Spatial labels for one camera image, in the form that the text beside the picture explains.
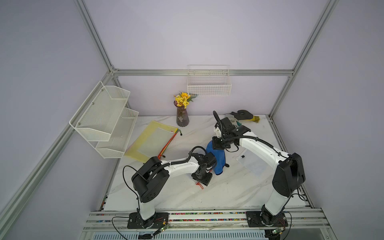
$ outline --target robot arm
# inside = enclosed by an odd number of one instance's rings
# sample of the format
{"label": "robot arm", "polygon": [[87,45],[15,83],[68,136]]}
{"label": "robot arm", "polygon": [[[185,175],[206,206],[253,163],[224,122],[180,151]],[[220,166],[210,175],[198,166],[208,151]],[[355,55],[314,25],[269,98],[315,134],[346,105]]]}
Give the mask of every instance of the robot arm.
{"label": "robot arm", "polygon": [[[213,149],[230,148],[234,143],[259,156],[275,171],[272,194],[262,207],[261,214],[255,216],[261,224],[272,226],[279,218],[283,218],[282,211],[285,204],[293,191],[305,181],[301,157],[296,153],[288,154],[274,148],[268,142],[259,139],[249,128],[234,126],[228,118],[220,120],[215,111],[214,116],[217,120],[215,125],[217,137],[212,138]],[[209,184],[212,178],[212,173],[209,171],[216,166],[216,158],[212,153],[205,155],[192,153],[196,148],[202,147],[194,147],[186,159],[169,162],[152,157],[132,176],[133,186],[140,198],[140,216],[144,228],[150,226],[155,219],[153,199],[159,194],[168,178],[192,174],[193,179],[204,185]]]}
{"label": "robot arm", "polygon": [[212,178],[212,173],[209,171],[217,164],[216,158],[212,153],[205,155],[192,153],[196,148],[202,147],[194,147],[189,152],[188,158],[174,161],[164,161],[152,157],[132,176],[134,189],[139,194],[140,216],[144,228],[150,226],[154,221],[153,199],[159,194],[168,178],[191,174],[193,179],[204,185],[209,184]]}
{"label": "robot arm", "polygon": [[260,223],[273,225],[278,218],[282,218],[281,212],[295,191],[304,181],[305,174],[301,157],[294,153],[288,154],[274,148],[268,142],[259,139],[251,130],[245,126],[234,126],[228,118],[222,120],[214,111],[217,120],[213,137],[213,149],[226,149],[232,143],[242,146],[262,160],[264,160],[275,172],[272,185],[273,191],[268,201],[262,207]]}

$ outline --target flower vase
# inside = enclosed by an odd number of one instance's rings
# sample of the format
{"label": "flower vase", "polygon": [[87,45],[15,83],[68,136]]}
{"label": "flower vase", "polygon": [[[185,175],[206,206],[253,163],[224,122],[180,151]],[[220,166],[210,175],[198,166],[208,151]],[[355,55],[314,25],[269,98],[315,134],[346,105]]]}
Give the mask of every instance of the flower vase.
{"label": "flower vase", "polygon": [[175,104],[175,107],[177,108],[177,113],[176,113],[177,125],[180,127],[187,126],[189,124],[187,109],[184,108],[184,106],[178,107],[176,101],[174,101],[174,104]]}

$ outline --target white wire basket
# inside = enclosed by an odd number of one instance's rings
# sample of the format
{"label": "white wire basket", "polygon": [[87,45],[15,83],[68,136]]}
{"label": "white wire basket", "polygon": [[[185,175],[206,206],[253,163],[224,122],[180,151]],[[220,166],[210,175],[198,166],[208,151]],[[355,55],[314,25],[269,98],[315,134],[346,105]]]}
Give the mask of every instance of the white wire basket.
{"label": "white wire basket", "polygon": [[124,155],[133,127],[139,115],[126,108],[130,92],[116,87],[100,88],[80,118],[80,109],[70,120],[70,125],[94,147],[103,158],[120,158]]}
{"label": "white wire basket", "polygon": [[229,65],[188,65],[188,95],[229,96],[231,88]]}

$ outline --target wall-mounted shelf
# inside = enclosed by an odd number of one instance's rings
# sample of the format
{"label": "wall-mounted shelf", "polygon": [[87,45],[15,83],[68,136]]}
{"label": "wall-mounted shelf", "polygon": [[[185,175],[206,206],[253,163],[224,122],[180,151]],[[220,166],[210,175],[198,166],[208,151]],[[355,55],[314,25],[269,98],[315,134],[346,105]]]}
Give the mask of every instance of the wall-mounted shelf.
{"label": "wall-mounted shelf", "polygon": [[125,153],[139,113],[125,107],[129,91],[116,86],[104,86],[102,82],[96,88],[100,90],[92,103],[78,119],[76,112],[70,125],[103,158],[120,158]]}
{"label": "wall-mounted shelf", "polygon": [[229,96],[231,88],[229,65],[188,66],[188,95]]}

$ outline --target gray wall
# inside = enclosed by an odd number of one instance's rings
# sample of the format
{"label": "gray wall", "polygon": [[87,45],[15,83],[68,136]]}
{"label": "gray wall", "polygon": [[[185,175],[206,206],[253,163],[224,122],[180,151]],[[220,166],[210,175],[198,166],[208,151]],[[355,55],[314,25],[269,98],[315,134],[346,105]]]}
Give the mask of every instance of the gray wall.
{"label": "gray wall", "polygon": [[[106,68],[73,0],[2,1],[0,33],[2,211]],[[77,239],[114,162],[75,134],[7,239]]]}
{"label": "gray wall", "polygon": [[[213,110],[225,114],[240,109],[268,114],[286,80],[285,76],[232,76],[230,96],[199,96],[188,105],[188,114],[212,115]],[[120,76],[119,82],[131,91],[129,105],[140,115],[176,115],[173,95],[187,91],[187,77],[183,76]]]}
{"label": "gray wall", "polygon": [[382,238],[384,2],[341,0],[274,117],[336,236]]}
{"label": "gray wall", "polygon": [[[86,0],[106,51],[120,69],[292,69],[327,0]],[[120,77],[140,115],[175,115],[186,77]],[[198,97],[191,115],[270,112],[286,77],[231,77],[230,97]]]}
{"label": "gray wall", "polygon": [[5,240],[78,240],[99,210],[115,159],[102,159],[74,133]]}
{"label": "gray wall", "polygon": [[291,69],[326,2],[86,0],[120,69]]}

